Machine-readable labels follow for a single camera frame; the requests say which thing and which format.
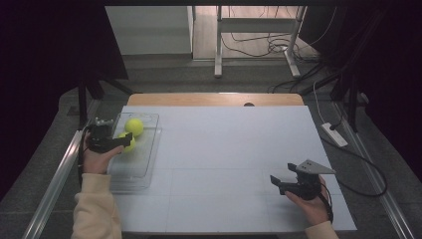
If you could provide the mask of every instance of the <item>transparent container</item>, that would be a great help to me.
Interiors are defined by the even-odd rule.
[[[135,138],[133,150],[116,155],[108,165],[110,190],[114,193],[136,193],[150,184],[152,168],[158,150],[161,127],[158,114],[121,113],[113,126],[113,138],[124,132],[127,120],[138,118],[143,132]]]

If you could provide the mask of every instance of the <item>black cable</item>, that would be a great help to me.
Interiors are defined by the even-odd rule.
[[[340,88],[341,88],[341,90],[342,90],[342,89],[343,89],[342,74],[340,75],[340,79],[339,79],[339,81],[340,81]],[[342,102],[342,104],[344,105],[344,97],[341,99],[341,102]],[[331,130],[335,130],[335,129],[339,126],[339,125],[341,125],[341,123],[342,123],[342,119],[343,119],[343,115],[344,115],[344,111],[341,111],[340,120],[339,120],[337,123],[332,124],[332,125],[329,127],[329,129],[331,129]]]
[[[362,31],[367,27],[370,21],[371,21],[371,18],[368,17],[368,19],[360,26],[359,29],[356,30],[356,32],[351,37],[347,39],[347,41],[343,44],[343,46],[340,49],[336,50],[335,52],[327,56],[323,56],[325,58],[325,61],[329,62],[329,59],[335,58],[336,56],[342,54],[342,52],[344,52],[345,50],[349,49],[350,45],[353,43],[355,38],[362,33]]]
[[[289,17],[292,18],[292,15],[290,15],[288,6],[285,6],[285,7],[286,7],[286,12],[288,13]]]
[[[276,52],[276,53],[287,51],[287,47],[289,47],[288,44],[275,44],[274,42],[275,41],[285,41],[285,42],[289,43],[290,41],[287,40],[287,39],[283,39],[283,38],[276,38],[276,39],[273,39],[273,40],[270,41],[270,38],[273,38],[273,37],[276,37],[276,36],[270,36],[270,33],[268,34],[267,42],[268,42],[269,51],[271,50],[272,52]],[[282,49],[281,51],[274,51],[275,48],[280,48],[280,47],[286,47],[286,49]]]
[[[279,8],[280,8],[280,6],[277,6],[276,15],[274,16],[274,18],[277,18],[277,14],[279,13]]]
[[[266,8],[268,9],[268,11],[270,11],[270,7],[269,6],[264,6],[264,12],[261,13],[261,15],[259,16],[259,18],[261,18],[264,15]]]
[[[295,58],[295,61],[300,62],[300,63],[319,63],[319,62],[321,62],[321,59],[308,60],[308,59],[303,58],[302,55],[301,55],[300,48],[297,44],[296,44],[296,47],[298,48],[298,51],[297,52],[292,51],[292,54]]]
[[[318,73],[322,68],[324,68],[324,64],[323,63],[318,63],[316,66],[314,66],[312,69],[310,69],[307,73],[305,73],[304,75],[302,75],[300,77],[300,79],[291,86],[289,93],[292,92],[292,90],[303,80],[308,79],[312,76],[314,76],[316,73]]]
[[[357,37],[359,34],[360,34],[360,32],[364,29],[364,27],[368,24],[368,22],[369,22],[369,20],[365,23],[365,24],[363,24],[363,26],[360,28],[360,29],[358,29],[354,34],[353,34],[353,36],[351,36],[348,40],[347,40],[347,42],[346,42],[346,44],[344,45],[344,46],[347,46],[347,45],[349,45],[349,44],[351,44],[351,42],[352,42],[352,40],[355,38],[355,37]],[[305,62],[312,62],[313,60],[305,60],[305,59],[303,59],[302,58],[302,56],[301,56],[301,54],[300,54],[300,48],[297,46],[297,48],[298,48],[298,52],[296,53],[295,51],[292,51],[293,52],[293,54],[294,54],[294,57],[295,58],[298,58],[298,59],[300,59],[301,61],[305,61]],[[334,53],[332,53],[332,54],[330,54],[329,56],[327,56],[327,57],[325,57],[326,59],[329,59],[329,58],[331,58],[331,57],[334,57],[335,55],[337,55],[337,54],[340,54],[343,50],[345,49],[345,47],[344,48],[342,48],[342,49],[340,49],[340,50],[337,50],[337,51],[335,51]],[[319,64],[321,64],[321,63],[326,63],[326,62],[328,62],[328,60],[325,60],[325,61],[317,61],[318,62],[318,65],[317,66],[319,66]],[[317,67],[317,69],[311,69],[310,71],[308,71],[307,73],[306,73],[306,75],[303,75],[303,76],[301,76],[292,86],[291,86],[291,89],[289,90],[289,93],[291,93],[292,92],[292,90],[302,81],[302,80],[304,80],[304,79],[307,79],[307,78],[310,78],[311,76],[313,76],[313,75],[315,75],[318,71],[320,71],[321,69],[322,69],[323,67]],[[332,75],[331,75],[331,77],[335,77],[336,75],[339,75],[339,74],[341,74],[345,69],[347,68],[347,64],[345,65],[345,66],[343,66],[338,72],[336,72],[336,73],[333,73]],[[274,88],[273,88],[273,92],[276,90],[276,88],[277,87],[279,87],[279,85],[276,85],[276,86],[274,86]]]
[[[289,87],[289,89],[290,89],[289,92],[291,93],[292,92],[292,89],[295,86],[297,86],[301,81],[303,81],[303,80],[305,80],[307,78],[310,78],[311,76],[313,76],[314,74],[316,74],[317,72],[319,72],[322,68],[323,68],[323,64],[322,63],[319,63],[316,66],[314,66],[312,69],[310,69],[307,73],[305,73],[304,75],[302,75],[297,80],[288,81],[288,82],[282,82],[282,83],[279,83],[278,85],[268,87],[267,88],[267,93],[270,92],[270,88],[273,88],[272,89],[272,94],[273,94],[276,91],[276,89],[279,88],[279,87],[281,87],[282,85],[289,84],[289,83],[294,83],[291,87]]]
[[[328,195],[329,202],[326,200],[326,198],[322,195],[322,193],[319,193],[317,197],[322,201],[323,205],[325,206],[326,214],[328,214],[328,219],[332,223],[334,220],[334,213],[332,212],[332,200],[331,200],[331,193],[329,193],[328,188],[326,188],[325,185],[320,183],[319,185],[323,186],[326,190],[326,194]]]
[[[298,9],[296,10],[296,16],[295,16],[295,19],[298,19],[299,9],[300,9],[300,7],[298,7]]]
[[[358,195],[365,196],[365,197],[380,197],[380,196],[384,195],[384,194],[387,192],[387,189],[388,189],[388,182],[387,182],[387,178],[385,177],[385,174],[382,172],[382,170],[381,170],[381,169],[380,169],[377,165],[375,165],[374,163],[372,163],[372,162],[371,162],[371,161],[369,161],[368,159],[366,159],[366,158],[364,158],[364,157],[362,157],[362,156],[360,156],[360,155],[358,155],[358,154],[356,154],[356,153],[354,153],[354,152],[352,152],[352,151],[349,151],[349,150],[346,150],[346,149],[344,149],[344,148],[338,147],[337,145],[335,145],[335,144],[331,143],[330,141],[326,140],[325,138],[323,138],[323,137],[321,137],[321,136],[320,136],[320,138],[321,138],[324,142],[328,143],[329,145],[331,145],[331,146],[333,146],[333,147],[335,147],[335,148],[337,148],[337,149],[339,149],[339,150],[341,150],[341,151],[343,151],[343,152],[345,152],[345,153],[347,153],[347,154],[350,154],[350,155],[352,155],[352,156],[358,157],[358,158],[360,158],[361,160],[363,160],[364,162],[366,162],[367,164],[369,164],[370,166],[372,166],[373,168],[375,168],[375,170],[378,172],[378,174],[382,177],[382,180],[383,180],[383,183],[384,183],[384,188],[382,189],[382,191],[381,191],[380,193],[376,193],[376,194],[367,194],[367,193],[365,193],[365,192],[360,192],[360,191],[357,191],[356,189],[351,188],[350,186],[346,185],[346,184],[345,184],[344,182],[342,182],[341,180],[337,179],[337,181],[338,181],[338,183],[339,183],[340,185],[342,185],[343,187],[347,188],[348,190],[350,190],[350,191],[352,191],[352,192],[354,192],[354,193],[356,193],[356,194],[358,194]]]
[[[231,51],[235,51],[235,52],[239,52],[239,53],[245,54],[245,55],[250,56],[250,57],[256,57],[256,58],[259,58],[259,57],[265,57],[265,56],[267,56],[267,55],[272,54],[272,52],[268,52],[268,53],[263,54],[263,55],[252,55],[252,54],[249,54],[249,53],[246,53],[246,52],[243,52],[243,51],[237,50],[237,49],[229,48],[229,47],[226,45],[226,43],[224,42],[223,36],[221,36],[221,41],[223,42],[223,45],[224,45],[227,49],[229,49],[229,50],[231,50]]]
[[[286,34],[279,34],[279,35],[274,35],[271,37],[284,37],[284,36],[289,36],[291,35],[291,33],[286,33]],[[232,33],[232,38],[234,41],[236,42],[247,42],[247,41],[253,41],[253,40],[260,40],[260,39],[268,39],[268,36],[266,37],[256,37],[256,38],[247,38],[247,39],[235,39]]]

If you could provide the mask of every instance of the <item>wooden table edge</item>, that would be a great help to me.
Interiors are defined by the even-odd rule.
[[[298,94],[250,94],[250,93],[159,93],[133,94],[128,106],[156,107],[242,107],[252,104],[265,106],[303,106]]]

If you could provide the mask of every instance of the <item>table leg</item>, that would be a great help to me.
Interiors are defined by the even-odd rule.
[[[215,49],[215,70],[214,70],[214,77],[215,78],[221,78],[223,75],[223,49],[221,48],[221,24],[222,24],[222,12],[221,12],[221,6],[218,6],[217,10],[217,46]]]
[[[296,38],[299,34],[299,29],[301,28],[302,20],[304,19],[305,14],[305,6],[299,7],[299,15],[296,16],[295,26],[291,35],[291,40],[287,49],[285,49],[285,57],[288,61],[289,67],[292,72],[292,76],[296,79],[301,77],[301,73],[299,72],[298,66],[296,65],[295,58],[293,56],[293,49],[295,47]]]

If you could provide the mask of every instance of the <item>wall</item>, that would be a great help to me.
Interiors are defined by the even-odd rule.
[[[106,7],[122,55],[192,53],[192,7]]]

